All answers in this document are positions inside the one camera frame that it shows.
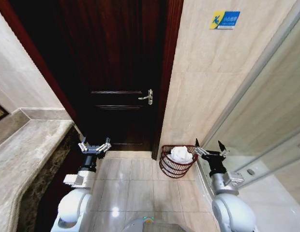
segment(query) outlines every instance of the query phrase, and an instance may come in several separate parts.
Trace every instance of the glass shower door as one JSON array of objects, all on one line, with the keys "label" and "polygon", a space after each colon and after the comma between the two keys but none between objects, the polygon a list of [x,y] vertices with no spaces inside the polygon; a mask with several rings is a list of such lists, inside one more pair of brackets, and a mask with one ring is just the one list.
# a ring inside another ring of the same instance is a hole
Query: glass shower door
[{"label": "glass shower door", "polygon": [[300,232],[300,19],[204,148],[219,151],[218,140],[259,232]]}]

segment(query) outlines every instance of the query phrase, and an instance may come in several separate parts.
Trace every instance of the door frame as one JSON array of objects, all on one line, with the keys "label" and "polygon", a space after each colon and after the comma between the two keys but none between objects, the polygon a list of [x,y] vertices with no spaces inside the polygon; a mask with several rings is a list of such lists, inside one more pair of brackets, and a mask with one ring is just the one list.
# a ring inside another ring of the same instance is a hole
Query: door frame
[{"label": "door frame", "polygon": [[[159,86],[158,109],[156,112],[155,132],[152,145],[152,158],[155,160],[158,156],[159,144],[161,139],[161,132],[163,126],[163,119],[165,115],[165,107],[167,103],[167,96],[169,91],[169,83],[171,72],[173,68],[174,56],[177,45],[178,31],[180,27],[180,18],[182,13],[184,0],[166,0],[167,16],[165,19],[165,35],[164,35],[164,48],[163,48],[163,63],[161,71],[161,82]],[[72,120],[82,131],[82,123],[77,116],[75,109],[68,101],[64,92],[61,90],[57,80],[49,70],[43,57],[37,50],[35,44],[27,34],[25,28],[20,22],[18,16],[14,12],[8,0],[0,0],[0,13],[5,18],[6,22],[19,39],[24,49],[27,51],[30,58],[33,60],[45,80],[48,82],[59,101],[62,103]]]}]

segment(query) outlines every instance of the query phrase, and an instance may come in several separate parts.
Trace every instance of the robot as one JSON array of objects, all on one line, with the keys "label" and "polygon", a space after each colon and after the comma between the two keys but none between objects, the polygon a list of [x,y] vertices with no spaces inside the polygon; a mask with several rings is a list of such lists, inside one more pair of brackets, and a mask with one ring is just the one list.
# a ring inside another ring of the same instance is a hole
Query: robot
[{"label": "robot", "polygon": [[[91,188],[95,181],[96,160],[102,159],[111,147],[110,139],[101,146],[85,145],[84,139],[79,143],[81,152],[86,155],[78,174],[68,174],[64,183],[74,190],[63,197],[58,206],[58,216],[51,232],[87,232],[89,231],[91,205]],[[237,197],[238,185],[244,181],[239,173],[228,172],[223,160],[229,151],[219,141],[221,152],[207,151],[201,148],[196,139],[195,152],[210,165],[210,177],[215,197],[212,210],[218,220],[221,232],[256,232],[255,215],[252,209]],[[154,217],[141,217],[126,225],[123,232],[168,231],[192,232],[178,224],[170,224]]]},{"label": "robot", "polygon": [[195,142],[196,153],[209,163],[210,177],[214,199],[212,210],[218,220],[221,232],[256,232],[255,214],[252,209],[243,202],[239,195],[238,186],[244,179],[240,173],[228,172],[223,166],[223,161],[229,151],[220,142],[221,152],[207,151]]},{"label": "robot", "polygon": [[105,157],[111,144],[109,138],[101,146],[91,146],[85,143],[86,137],[78,143],[82,154],[85,155],[78,174],[68,174],[63,181],[75,189],[62,198],[51,232],[89,231],[91,188],[95,182],[96,161]]}]

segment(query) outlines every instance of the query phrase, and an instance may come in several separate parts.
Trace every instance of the sticker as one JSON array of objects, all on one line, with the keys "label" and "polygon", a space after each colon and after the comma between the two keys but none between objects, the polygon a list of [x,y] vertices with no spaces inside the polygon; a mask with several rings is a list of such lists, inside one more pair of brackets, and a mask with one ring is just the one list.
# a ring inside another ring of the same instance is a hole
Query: sticker
[{"label": "sticker", "polygon": [[240,11],[216,11],[213,14],[210,29],[233,29]]}]

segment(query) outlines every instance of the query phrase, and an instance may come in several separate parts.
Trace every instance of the door panel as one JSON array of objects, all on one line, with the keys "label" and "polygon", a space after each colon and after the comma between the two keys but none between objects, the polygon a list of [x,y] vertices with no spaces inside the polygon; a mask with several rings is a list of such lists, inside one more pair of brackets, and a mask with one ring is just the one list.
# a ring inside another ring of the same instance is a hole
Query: door panel
[{"label": "door panel", "polygon": [[[166,1],[10,0],[89,142],[151,150],[161,82]],[[154,104],[138,100],[153,90]]]}]

